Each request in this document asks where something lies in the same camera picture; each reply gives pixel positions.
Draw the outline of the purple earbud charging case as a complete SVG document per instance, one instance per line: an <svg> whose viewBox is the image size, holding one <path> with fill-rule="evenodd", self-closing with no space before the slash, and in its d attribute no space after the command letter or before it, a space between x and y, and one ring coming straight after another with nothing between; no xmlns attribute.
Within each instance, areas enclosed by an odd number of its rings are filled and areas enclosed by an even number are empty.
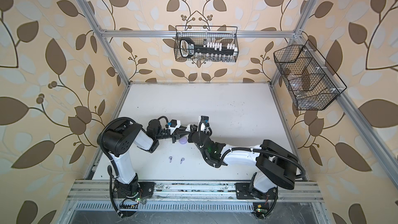
<svg viewBox="0 0 398 224"><path fill-rule="evenodd" d="M181 145L187 144L187 142L188 142L188 139L187 139L186 136L185 136L185 137L182 137L181 139L179 139L179 143L180 143Z"/></svg>

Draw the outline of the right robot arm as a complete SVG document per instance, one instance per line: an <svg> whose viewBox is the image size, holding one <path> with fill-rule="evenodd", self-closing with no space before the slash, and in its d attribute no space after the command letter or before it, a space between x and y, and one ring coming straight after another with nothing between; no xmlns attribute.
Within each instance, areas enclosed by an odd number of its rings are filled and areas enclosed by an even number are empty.
<svg viewBox="0 0 398 224"><path fill-rule="evenodd" d="M204 161L213 168L231 165L256 167L250 183L253 193L264 194L271 189L293 190L295 181L306 175L296 155L271 140L252 147L237 147L217 143L210 139L212 134L208 123L189 125L188 141L199 149Z"/></svg>

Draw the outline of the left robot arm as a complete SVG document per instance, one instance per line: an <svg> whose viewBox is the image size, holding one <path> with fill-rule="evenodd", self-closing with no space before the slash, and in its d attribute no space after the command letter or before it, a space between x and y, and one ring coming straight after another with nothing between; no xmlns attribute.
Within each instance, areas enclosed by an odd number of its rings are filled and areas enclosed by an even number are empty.
<svg viewBox="0 0 398 224"><path fill-rule="evenodd" d="M179 120L168 120L161 116L149 121L147 128L130 117L120 117L105 126L97 138L103 154L109 159L109 174L112 179L124 186L137 179L129 150L132 145L149 153L153 153L159 140L171 139L177 142L188 136L191 129L181 125Z"/></svg>

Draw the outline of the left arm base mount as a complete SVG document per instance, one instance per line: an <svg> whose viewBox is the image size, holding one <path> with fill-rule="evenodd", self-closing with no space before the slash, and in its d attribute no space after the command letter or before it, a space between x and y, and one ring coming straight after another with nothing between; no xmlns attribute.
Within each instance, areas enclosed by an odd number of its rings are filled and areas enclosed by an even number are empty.
<svg viewBox="0 0 398 224"><path fill-rule="evenodd" d="M133 216L154 193L155 182L133 181L129 185L115 180L109 188L111 204L121 218Z"/></svg>

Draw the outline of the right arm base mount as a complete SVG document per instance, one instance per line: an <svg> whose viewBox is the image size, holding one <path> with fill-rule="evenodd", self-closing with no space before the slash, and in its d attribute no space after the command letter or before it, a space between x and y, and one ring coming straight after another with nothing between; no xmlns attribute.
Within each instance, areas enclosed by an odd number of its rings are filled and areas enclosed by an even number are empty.
<svg viewBox="0 0 398 224"><path fill-rule="evenodd" d="M261 200L260 203L254 203L252 214L256 219L267 219L278 200L278 187L263 193L257 190L253 183L236 183L235 192L238 200Z"/></svg>

